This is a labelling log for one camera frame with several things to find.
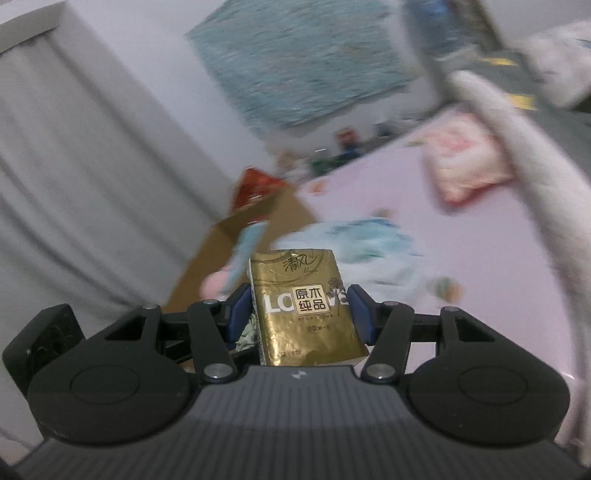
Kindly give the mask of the teal floral wall cloth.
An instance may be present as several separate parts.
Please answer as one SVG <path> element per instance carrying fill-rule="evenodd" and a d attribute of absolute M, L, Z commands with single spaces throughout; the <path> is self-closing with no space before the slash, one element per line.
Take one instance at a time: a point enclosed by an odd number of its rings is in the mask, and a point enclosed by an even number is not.
<path fill-rule="evenodd" d="M 381 1 L 226 1 L 186 34 L 257 133 L 315 121 L 411 80 Z"/>

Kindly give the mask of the blue white wipes pack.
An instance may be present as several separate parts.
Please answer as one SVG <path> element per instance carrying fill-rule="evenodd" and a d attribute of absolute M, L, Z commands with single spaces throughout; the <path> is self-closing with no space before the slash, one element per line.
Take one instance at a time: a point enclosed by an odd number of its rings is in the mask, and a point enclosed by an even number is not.
<path fill-rule="evenodd" d="M 412 237 L 380 217 L 308 225 L 273 242 L 274 250 L 331 250 L 346 285 L 375 300 L 412 304 L 424 293 L 424 258 Z"/>

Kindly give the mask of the brown cardboard box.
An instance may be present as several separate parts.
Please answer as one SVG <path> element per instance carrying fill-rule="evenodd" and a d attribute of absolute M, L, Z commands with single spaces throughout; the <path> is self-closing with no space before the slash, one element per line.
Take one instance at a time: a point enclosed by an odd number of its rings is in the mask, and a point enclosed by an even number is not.
<path fill-rule="evenodd" d="M 249 255 L 266 252 L 280 237 L 317 218 L 290 187 L 235 211 L 215 224 L 172 290 L 163 311 L 185 310 L 209 298 L 221 299 L 247 280 Z"/>

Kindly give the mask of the white water dispenser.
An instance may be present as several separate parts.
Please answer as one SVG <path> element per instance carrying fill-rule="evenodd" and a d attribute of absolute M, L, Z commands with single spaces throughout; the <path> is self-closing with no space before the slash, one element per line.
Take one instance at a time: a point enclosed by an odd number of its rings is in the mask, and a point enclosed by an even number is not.
<path fill-rule="evenodd" d="M 393 96 L 394 112 L 407 118 L 427 117 L 448 102 L 441 71 L 422 51 L 416 24 L 405 1 L 386 1 L 389 15 L 384 19 L 391 43 L 399 57 L 401 71 L 410 80 Z"/>

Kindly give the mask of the gold tissue pack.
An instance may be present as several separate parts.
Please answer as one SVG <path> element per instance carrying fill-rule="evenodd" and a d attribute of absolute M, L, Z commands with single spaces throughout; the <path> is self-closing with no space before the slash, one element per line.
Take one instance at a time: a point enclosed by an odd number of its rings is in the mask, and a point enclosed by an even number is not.
<path fill-rule="evenodd" d="M 253 254 L 249 279 L 261 365 L 348 364 L 367 356 L 331 250 Z"/>

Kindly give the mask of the red snack bag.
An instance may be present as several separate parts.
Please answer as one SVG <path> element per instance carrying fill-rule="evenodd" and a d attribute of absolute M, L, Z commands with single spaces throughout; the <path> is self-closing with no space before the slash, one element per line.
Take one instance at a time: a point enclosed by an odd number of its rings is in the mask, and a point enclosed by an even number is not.
<path fill-rule="evenodd" d="M 283 188 L 287 188 L 287 186 L 286 181 L 267 174 L 262 170 L 253 167 L 246 168 L 235 186 L 231 211 L 235 212 L 250 206 Z"/>

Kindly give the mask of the white fluffy blanket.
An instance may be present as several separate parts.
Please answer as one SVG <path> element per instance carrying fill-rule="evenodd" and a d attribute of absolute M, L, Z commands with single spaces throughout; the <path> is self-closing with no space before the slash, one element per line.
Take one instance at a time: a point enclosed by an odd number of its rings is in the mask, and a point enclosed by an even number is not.
<path fill-rule="evenodd" d="M 590 96 L 589 19 L 530 35 L 515 48 L 554 105 L 574 107 Z"/>

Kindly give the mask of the grey curtain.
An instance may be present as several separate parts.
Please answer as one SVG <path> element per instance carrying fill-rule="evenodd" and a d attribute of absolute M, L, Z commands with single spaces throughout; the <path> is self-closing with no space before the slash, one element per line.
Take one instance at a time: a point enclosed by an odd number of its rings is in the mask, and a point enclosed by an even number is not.
<path fill-rule="evenodd" d="M 228 177 L 73 7 L 1 55 L 1 340 L 66 303 L 87 333 L 164 304 Z"/>

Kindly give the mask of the grey star blanket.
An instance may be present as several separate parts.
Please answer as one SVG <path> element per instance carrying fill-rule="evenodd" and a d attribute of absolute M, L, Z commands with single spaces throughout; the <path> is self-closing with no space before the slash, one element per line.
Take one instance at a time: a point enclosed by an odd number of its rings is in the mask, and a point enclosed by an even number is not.
<path fill-rule="evenodd" d="M 496 52 L 473 61 L 468 69 L 505 91 L 510 104 L 517 109 L 534 112 L 554 107 L 520 53 Z"/>

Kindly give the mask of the light blue checked towel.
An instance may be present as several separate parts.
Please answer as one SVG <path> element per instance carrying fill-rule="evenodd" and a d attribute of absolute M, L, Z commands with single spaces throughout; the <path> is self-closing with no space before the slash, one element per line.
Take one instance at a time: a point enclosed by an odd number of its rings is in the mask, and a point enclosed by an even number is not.
<path fill-rule="evenodd" d="M 259 242 L 262 241 L 264 233 L 266 233 L 266 220 L 253 222 L 247 225 L 238 235 L 238 240 L 232 248 L 231 256 L 228 260 L 228 270 L 230 271 L 229 287 L 230 293 L 238 285 L 240 278 L 245 274 L 247 264 L 249 264 L 249 257 L 256 251 Z"/>

